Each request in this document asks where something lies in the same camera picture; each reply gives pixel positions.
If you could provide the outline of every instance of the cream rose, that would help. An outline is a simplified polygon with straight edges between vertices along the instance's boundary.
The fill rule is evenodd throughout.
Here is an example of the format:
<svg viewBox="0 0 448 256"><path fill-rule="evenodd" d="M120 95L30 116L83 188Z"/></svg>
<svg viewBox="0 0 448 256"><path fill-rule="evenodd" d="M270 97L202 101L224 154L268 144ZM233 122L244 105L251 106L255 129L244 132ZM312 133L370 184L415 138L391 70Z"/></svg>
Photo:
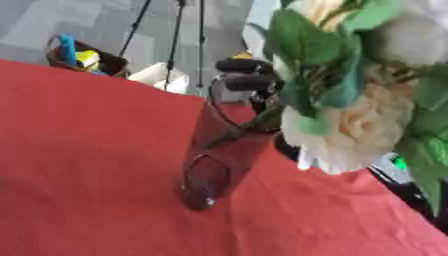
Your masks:
<svg viewBox="0 0 448 256"><path fill-rule="evenodd" d="M346 0L305 0L295 1L289 8L301 13L314 24L320 24L331 12L339 9ZM323 30L335 31L337 25L347 17L347 13L342 13L330 19Z"/></svg>
<svg viewBox="0 0 448 256"><path fill-rule="evenodd" d="M356 171L391 152L412 119L413 102L399 90L368 82L365 94L346 109L324 108L330 125L326 136L303 133L301 116L288 107L282 117L282 131L288 144L304 146L329 174Z"/></svg>

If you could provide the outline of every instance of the blue object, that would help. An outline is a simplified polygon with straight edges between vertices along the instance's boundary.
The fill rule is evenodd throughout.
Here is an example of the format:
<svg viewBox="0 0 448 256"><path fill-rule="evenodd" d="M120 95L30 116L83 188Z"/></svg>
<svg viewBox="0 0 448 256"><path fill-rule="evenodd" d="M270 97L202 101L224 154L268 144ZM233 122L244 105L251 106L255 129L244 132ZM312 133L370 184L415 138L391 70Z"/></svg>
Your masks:
<svg viewBox="0 0 448 256"><path fill-rule="evenodd" d="M58 36L62 49L62 60L70 66L76 66L75 39L72 36L61 34Z"/></svg>

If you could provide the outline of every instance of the yellow object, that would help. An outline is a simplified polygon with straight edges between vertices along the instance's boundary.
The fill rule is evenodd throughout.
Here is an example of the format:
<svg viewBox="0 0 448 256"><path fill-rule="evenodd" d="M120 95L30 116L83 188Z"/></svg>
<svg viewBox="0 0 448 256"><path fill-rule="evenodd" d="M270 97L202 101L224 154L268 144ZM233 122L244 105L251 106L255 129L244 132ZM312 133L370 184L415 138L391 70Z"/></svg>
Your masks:
<svg viewBox="0 0 448 256"><path fill-rule="evenodd" d="M235 56L232 57L232 59L253 59L252 54L248 53L248 52L241 52Z"/></svg>
<svg viewBox="0 0 448 256"><path fill-rule="evenodd" d="M92 50L76 52L76 60L78 65L85 68L86 71L93 71L99 67L100 55Z"/></svg>

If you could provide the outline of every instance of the tripod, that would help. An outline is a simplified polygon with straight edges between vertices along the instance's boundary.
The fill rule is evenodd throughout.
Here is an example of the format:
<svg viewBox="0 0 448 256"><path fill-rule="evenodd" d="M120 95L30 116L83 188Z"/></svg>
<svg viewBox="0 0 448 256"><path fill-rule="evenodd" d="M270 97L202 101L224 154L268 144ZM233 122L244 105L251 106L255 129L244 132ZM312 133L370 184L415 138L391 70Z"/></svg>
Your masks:
<svg viewBox="0 0 448 256"><path fill-rule="evenodd" d="M120 57L123 57L124 53L126 52L127 48L129 47L130 42L132 41L132 38L135 35L135 32L140 27L140 24L143 20L143 17L145 16L145 13L147 12L149 5L152 0L147 0L145 4L143 5L143 8L141 9L137 20L132 24L132 30L131 33L129 33L128 38L126 39L126 42L123 46L123 48L120 51ZM176 17L176 25L174 28L174 36L173 41L171 43L171 50L169 59L167 61L167 74L165 77L165 90L167 89L169 78L171 76L171 72L174 69L175 66L175 55L177 50L177 45L179 42L179 35L180 35L180 28L182 24L182 17L184 13L184 9L186 6L187 0L177 0L178 2L178 14ZM200 15L199 15L199 68L198 68L198 84L196 87L198 89L202 89L204 87L203 85L203 73L204 73L204 44L206 41L205 35L204 35L204 24L205 24L205 0L199 0L200 1Z"/></svg>

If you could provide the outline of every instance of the basket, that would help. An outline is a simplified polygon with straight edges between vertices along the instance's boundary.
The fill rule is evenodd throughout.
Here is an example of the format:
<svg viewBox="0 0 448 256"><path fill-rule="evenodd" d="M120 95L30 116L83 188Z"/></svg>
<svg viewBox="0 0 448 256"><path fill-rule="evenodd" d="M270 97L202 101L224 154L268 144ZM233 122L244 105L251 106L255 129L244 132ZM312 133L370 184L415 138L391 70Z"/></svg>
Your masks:
<svg viewBox="0 0 448 256"><path fill-rule="evenodd" d="M69 69L78 72L85 72L84 69L70 66L62 60L61 46L51 48L56 39L57 36L52 36L50 40L48 40L46 58L48 60L49 65L51 67ZM126 78L129 75L129 71L127 69L127 65L129 62L126 59L101 51L98 48L95 48L93 46L90 46L77 40L75 40L75 47L77 51L94 50L98 52L98 54L100 55L101 71L106 73L107 75L123 78Z"/></svg>

